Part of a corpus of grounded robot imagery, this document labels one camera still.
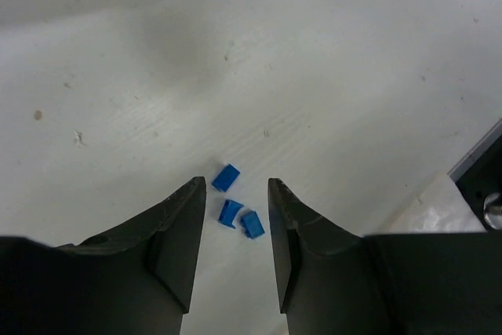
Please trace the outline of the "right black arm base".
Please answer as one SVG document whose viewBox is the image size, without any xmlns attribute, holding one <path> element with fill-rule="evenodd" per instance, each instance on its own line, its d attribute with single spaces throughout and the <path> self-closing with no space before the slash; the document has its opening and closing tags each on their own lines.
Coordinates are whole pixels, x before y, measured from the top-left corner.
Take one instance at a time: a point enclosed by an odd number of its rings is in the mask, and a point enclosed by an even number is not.
<svg viewBox="0 0 502 335">
<path fill-rule="evenodd" d="M 501 230 L 501 122 L 450 170 L 471 212 L 487 231 Z"/>
</svg>

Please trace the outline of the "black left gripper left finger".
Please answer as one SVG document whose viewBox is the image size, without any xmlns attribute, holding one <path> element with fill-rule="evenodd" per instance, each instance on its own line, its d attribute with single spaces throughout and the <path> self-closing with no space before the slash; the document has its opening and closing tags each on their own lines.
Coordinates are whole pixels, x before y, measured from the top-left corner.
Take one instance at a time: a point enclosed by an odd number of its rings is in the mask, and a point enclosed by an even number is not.
<svg viewBox="0 0 502 335">
<path fill-rule="evenodd" d="M 1 239 L 4 334 L 178 334 L 189 311 L 206 209 L 194 177 L 84 242 Z"/>
</svg>

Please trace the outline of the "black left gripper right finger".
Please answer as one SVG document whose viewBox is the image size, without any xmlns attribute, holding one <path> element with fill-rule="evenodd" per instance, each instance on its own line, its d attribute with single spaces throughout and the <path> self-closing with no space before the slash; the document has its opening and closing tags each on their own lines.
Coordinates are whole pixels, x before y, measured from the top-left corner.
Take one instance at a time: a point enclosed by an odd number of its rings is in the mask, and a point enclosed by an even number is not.
<svg viewBox="0 0 502 335">
<path fill-rule="evenodd" d="M 278 178 L 268 211 L 279 309 L 291 334 L 498 334 L 498 232 L 359 237 Z"/>
</svg>

